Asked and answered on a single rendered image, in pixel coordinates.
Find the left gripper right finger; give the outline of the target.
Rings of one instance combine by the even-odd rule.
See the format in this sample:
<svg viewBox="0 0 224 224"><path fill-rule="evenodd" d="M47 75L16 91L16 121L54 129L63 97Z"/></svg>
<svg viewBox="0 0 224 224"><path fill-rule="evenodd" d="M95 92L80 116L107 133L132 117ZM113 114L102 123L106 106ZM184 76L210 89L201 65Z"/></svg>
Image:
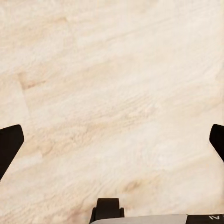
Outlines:
<svg viewBox="0 0 224 224"><path fill-rule="evenodd" d="M224 126L214 124L209 140L224 162Z"/></svg>

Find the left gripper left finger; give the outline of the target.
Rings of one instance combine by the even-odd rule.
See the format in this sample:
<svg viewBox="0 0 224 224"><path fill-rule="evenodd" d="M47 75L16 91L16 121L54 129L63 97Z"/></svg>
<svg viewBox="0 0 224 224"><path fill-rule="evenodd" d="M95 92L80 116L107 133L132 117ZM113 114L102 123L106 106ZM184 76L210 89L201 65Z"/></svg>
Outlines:
<svg viewBox="0 0 224 224"><path fill-rule="evenodd" d="M20 124L0 129L0 180L24 142Z"/></svg>

